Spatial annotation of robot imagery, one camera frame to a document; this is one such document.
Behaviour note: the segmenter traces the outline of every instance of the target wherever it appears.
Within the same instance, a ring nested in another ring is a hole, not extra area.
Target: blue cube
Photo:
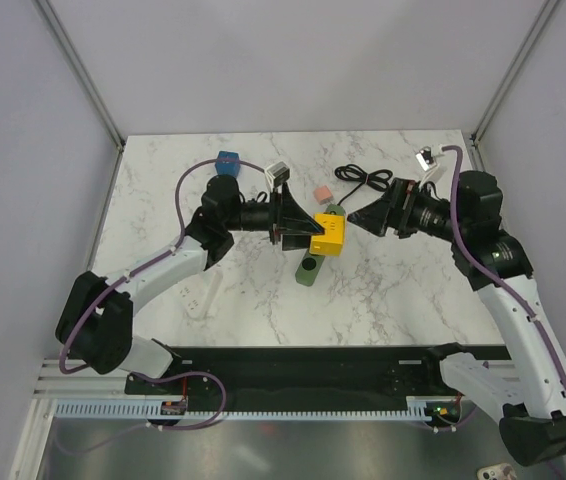
[[[232,175],[234,178],[239,176],[241,164],[238,162],[239,154],[236,152],[219,152],[216,157],[216,173],[219,175]]]

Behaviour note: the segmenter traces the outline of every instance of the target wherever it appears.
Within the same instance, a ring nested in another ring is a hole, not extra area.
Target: white marble tabletop
[[[119,270],[166,245],[178,233],[174,187],[192,164],[219,150],[268,166],[285,161],[290,190],[309,213],[324,207],[313,190],[328,185],[339,199],[353,184],[334,168],[357,163],[366,171],[389,168],[397,177],[419,178],[419,148],[463,145],[459,131],[264,133],[133,136],[128,139],[105,220],[93,270]],[[449,197],[450,168],[439,182]],[[200,205],[214,166],[185,181],[182,205],[189,222]],[[242,167],[241,190],[251,198],[265,190],[262,174]],[[344,203],[348,211],[378,198],[361,188]],[[399,240],[377,238],[348,225],[339,257],[329,257],[312,287],[296,283],[303,251],[282,252],[262,233],[235,233],[235,246],[214,268],[223,281],[213,308],[202,319],[188,317],[173,289],[148,304],[134,330],[172,345],[324,346],[414,345],[459,341],[502,344],[487,310],[456,270],[450,245],[419,233]]]

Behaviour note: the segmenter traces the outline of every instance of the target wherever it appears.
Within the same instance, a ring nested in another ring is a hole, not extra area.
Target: yellow box
[[[331,213],[317,213],[314,215],[314,220],[325,229],[325,234],[312,237],[310,253],[313,255],[340,255],[345,241],[345,217]]]

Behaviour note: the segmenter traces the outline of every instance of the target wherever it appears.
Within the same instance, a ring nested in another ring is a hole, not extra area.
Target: shiny floor
[[[81,449],[134,422],[57,420],[59,443]],[[518,480],[566,479],[566,463],[516,466],[496,425],[479,413],[456,433],[434,435],[392,422],[226,421],[194,432],[141,429],[92,453],[48,445],[39,479],[53,480],[475,480],[477,470],[515,466]]]

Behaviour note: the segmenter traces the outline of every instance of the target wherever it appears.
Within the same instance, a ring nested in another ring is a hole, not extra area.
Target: pink cube
[[[314,190],[314,198],[319,202],[320,205],[325,205],[326,203],[331,203],[334,201],[332,192],[325,185]]]

